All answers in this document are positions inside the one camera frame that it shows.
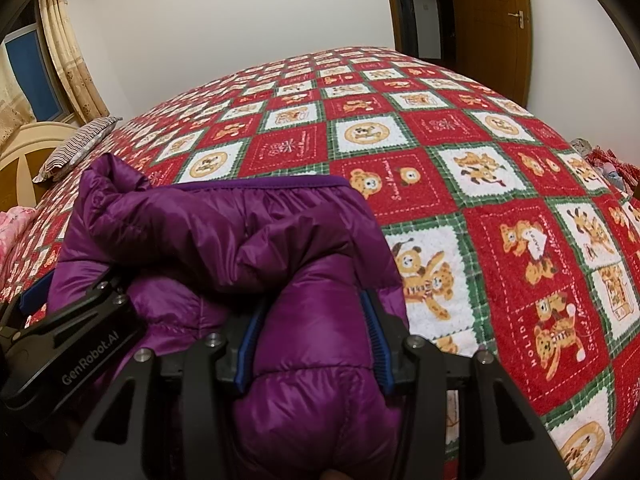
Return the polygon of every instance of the pink blanket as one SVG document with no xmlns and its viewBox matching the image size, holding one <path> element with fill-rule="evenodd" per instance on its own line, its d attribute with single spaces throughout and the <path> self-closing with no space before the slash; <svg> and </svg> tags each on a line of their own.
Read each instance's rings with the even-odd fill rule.
<svg viewBox="0 0 640 480">
<path fill-rule="evenodd" d="M 12 207 L 6 213 L 0 212 L 0 276 L 9 252 L 37 215 L 36 209 L 21 206 Z"/>
</svg>

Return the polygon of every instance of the beige curtain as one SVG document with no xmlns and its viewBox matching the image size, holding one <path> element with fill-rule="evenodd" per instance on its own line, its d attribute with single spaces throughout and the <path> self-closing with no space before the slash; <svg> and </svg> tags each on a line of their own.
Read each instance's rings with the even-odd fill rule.
<svg viewBox="0 0 640 480">
<path fill-rule="evenodd" d="M 15 80 L 4 43 L 0 43 L 0 152 L 11 134 L 36 118 L 27 97 Z"/>
<path fill-rule="evenodd" d="M 38 3 L 53 65 L 79 119 L 87 123 L 108 116 L 66 14 L 66 0 L 38 0 Z"/>
</svg>

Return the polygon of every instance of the red patterned bedspread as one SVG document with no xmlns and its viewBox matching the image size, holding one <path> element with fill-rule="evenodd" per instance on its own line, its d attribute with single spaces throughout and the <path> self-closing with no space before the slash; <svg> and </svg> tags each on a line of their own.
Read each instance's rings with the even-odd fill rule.
<svg viewBox="0 0 640 480">
<path fill-rule="evenodd" d="M 52 269 L 81 171 L 103 152 L 153 184 L 338 174 L 380 221 L 411 330 L 480 345 L 588 478 L 640 397 L 640 211 L 526 110 L 380 48 L 254 67 L 135 118 L 50 191 L 2 297 Z M 447 442 L 456 445 L 450 398 Z"/>
</svg>

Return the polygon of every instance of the striped pillow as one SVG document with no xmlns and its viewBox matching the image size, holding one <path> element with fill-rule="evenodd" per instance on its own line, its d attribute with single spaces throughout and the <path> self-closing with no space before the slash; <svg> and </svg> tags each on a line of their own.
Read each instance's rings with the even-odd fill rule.
<svg viewBox="0 0 640 480">
<path fill-rule="evenodd" d="M 78 128 L 71 137 L 49 155 L 49 158 L 45 160 L 40 171 L 33 179 L 34 183 L 38 184 L 50 179 L 68 164 L 71 168 L 65 169 L 72 169 L 74 165 L 84 158 L 84 156 L 78 155 L 84 153 L 86 156 L 91 148 L 110 133 L 115 128 L 116 123 L 121 120 L 122 117 L 100 117 Z"/>
</svg>

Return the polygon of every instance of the metal screw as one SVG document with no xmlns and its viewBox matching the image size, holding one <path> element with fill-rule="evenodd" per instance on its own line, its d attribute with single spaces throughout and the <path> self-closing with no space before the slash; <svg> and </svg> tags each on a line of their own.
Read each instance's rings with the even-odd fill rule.
<svg viewBox="0 0 640 480">
<path fill-rule="evenodd" d="M 205 340 L 205 345 L 210 348 L 215 348 L 217 346 L 221 346 L 226 343 L 226 337 L 218 332 L 212 332 L 209 334 Z"/>
<path fill-rule="evenodd" d="M 129 297 L 126 294 L 119 294 L 113 298 L 113 304 L 123 305 L 129 301 Z"/>
<path fill-rule="evenodd" d="M 146 361 L 149 361 L 149 359 L 151 359 L 154 355 L 154 351 L 150 348 L 141 348 L 140 350 L 137 350 L 135 354 L 133 354 L 133 358 L 139 362 L 139 363 L 144 363 Z"/>
<path fill-rule="evenodd" d="M 478 361 L 480 361 L 483 365 L 490 365 L 494 362 L 495 357 L 488 350 L 480 350 L 476 354 L 476 359 L 478 359 Z"/>
<path fill-rule="evenodd" d="M 409 348 L 414 349 L 422 348 L 427 344 L 427 340 L 420 335 L 411 335 L 404 342 Z"/>
</svg>

